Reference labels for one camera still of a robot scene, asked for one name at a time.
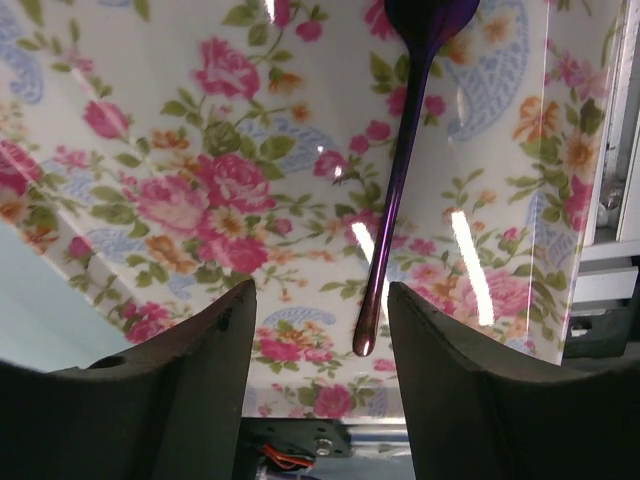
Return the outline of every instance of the bolt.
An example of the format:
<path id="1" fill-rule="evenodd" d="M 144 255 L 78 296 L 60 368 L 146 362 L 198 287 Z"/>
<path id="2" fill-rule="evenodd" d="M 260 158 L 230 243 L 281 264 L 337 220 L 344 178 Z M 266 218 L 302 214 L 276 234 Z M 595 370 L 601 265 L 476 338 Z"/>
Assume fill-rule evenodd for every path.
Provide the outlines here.
<path id="1" fill-rule="evenodd" d="M 319 457 L 326 457 L 331 453 L 333 442 L 328 438 L 316 439 L 316 453 Z"/>

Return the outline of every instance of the spoon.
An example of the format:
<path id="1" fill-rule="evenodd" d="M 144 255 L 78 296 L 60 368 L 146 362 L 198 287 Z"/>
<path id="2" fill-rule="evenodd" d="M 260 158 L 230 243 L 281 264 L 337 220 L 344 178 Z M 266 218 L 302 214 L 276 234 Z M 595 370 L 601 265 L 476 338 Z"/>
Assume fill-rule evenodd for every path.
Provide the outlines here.
<path id="1" fill-rule="evenodd" d="M 384 277 L 402 190 L 409 169 L 420 109 L 433 57 L 473 18 L 480 0 L 385 0 L 391 25 L 409 51 L 409 81 L 391 167 L 384 213 L 371 259 L 369 279 L 353 336 L 353 351 L 366 357 L 376 341 Z"/>

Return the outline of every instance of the floral pattern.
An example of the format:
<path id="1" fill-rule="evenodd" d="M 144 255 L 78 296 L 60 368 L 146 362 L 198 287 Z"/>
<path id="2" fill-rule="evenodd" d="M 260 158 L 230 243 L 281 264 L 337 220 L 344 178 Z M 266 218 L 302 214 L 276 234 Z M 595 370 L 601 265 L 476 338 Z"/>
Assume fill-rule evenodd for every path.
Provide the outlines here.
<path id="1" fill-rule="evenodd" d="M 160 4 L 96 1 L 92 17 L 70 0 L 18 3 L 13 13 L 26 28 L 15 47 L 38 59 L 45 94 L 68 125 L 43 127 L 41 109 L 54 107 L 0 85 L 2 218 L 132 343 L 253 277 L 259 312 L 245 414 L 400 415 L 388 324 L 371 358 L 355 357 L 350 342 L 409 72 L 382 0 L 276 0 L 272 11 L 254 0 L 196 2 L 203 18 L 220 20 L 189 39 L 191 53 L 176 63 L 184 68 L 163 70 L 158 82 L 145 77 L 151 60 L 123 49 L 131 55 L 123 62 L 140 65 L 130 83 L 112 52 L 96 48 L 97 19 L 104 8 L 128 7 L 112 14 L 162 51 L 170 45 Z M 604 2 L 527 2 L 553 6 L 556 23 L 537 45 L 524 33 L 525 7 L 511 3 L 483 0 L 434 62 L 412 163 L 419 180 L 410 178 L 407 192 L 421 206 L 403 205 L 388 277 L 491 338 L 558 361 L 619 12 Z M 340 15 L 353 17 L 348 31 Z M 602 49 L 567 38 L 567 19 L 589 26 Z M 523 42 L 553 59 L 539 72 L 543 96 L 535 82 L 510 84 L 508 102 L 473 90 L 474 72 L 490 75 L 485 63 Z M 368 72 L 366 88 L 337 87 L 333 71 L 305 63 L 347 43 L 330 65 Z M 527 64 L 529 78 L 540 67 Z M 161 101 L 131 87 L 149 81 Z M 48 93 L 56 86 L 68 104 Z M 345 109 L 351 97 L 358 108 Z M 505 105 L 491 111 L 491 128 L 473 117 L 473 136 L 448 136 L 467 106 L 484 105 L 480 97 Z M 470 271 L 491 301 L 489 325 Z"/>

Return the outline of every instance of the light blue surface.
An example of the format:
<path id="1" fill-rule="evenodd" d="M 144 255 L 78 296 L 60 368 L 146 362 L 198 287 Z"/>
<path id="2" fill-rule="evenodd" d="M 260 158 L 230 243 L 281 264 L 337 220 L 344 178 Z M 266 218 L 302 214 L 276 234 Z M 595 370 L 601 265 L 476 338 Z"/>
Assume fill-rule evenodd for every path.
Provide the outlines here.
<path id="1" fill-rule="evenodd" d="M 84 367 L 131 345 L 0 221 L 0 358 L 37 370 Z"/>

